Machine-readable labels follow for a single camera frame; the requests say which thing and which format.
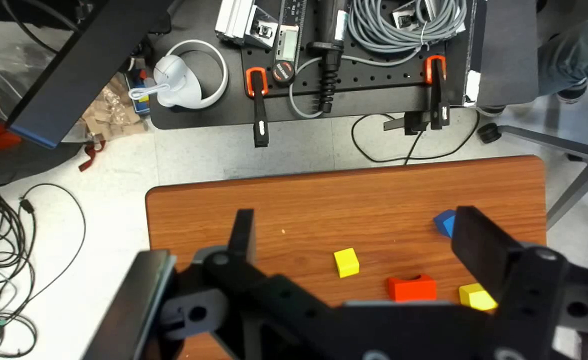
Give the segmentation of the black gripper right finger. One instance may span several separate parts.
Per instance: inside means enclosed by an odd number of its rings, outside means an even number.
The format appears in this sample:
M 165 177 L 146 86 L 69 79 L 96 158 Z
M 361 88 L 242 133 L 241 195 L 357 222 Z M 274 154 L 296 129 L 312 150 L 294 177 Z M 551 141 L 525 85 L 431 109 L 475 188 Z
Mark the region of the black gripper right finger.
M 453 252 L 493 296 L 506 296 L 525 246 L 477 207 L 459 207 Z

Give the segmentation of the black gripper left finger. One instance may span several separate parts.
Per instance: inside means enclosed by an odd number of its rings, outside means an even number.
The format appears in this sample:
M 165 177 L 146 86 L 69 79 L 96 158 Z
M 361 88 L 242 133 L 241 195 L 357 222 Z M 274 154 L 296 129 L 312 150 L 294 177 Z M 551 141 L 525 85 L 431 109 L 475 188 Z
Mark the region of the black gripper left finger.
M 245 261 L 255 259 L 255 211 L 252 209 L 241 209 L 236 212 L 231 241 L 229 241 L 229 252 Z

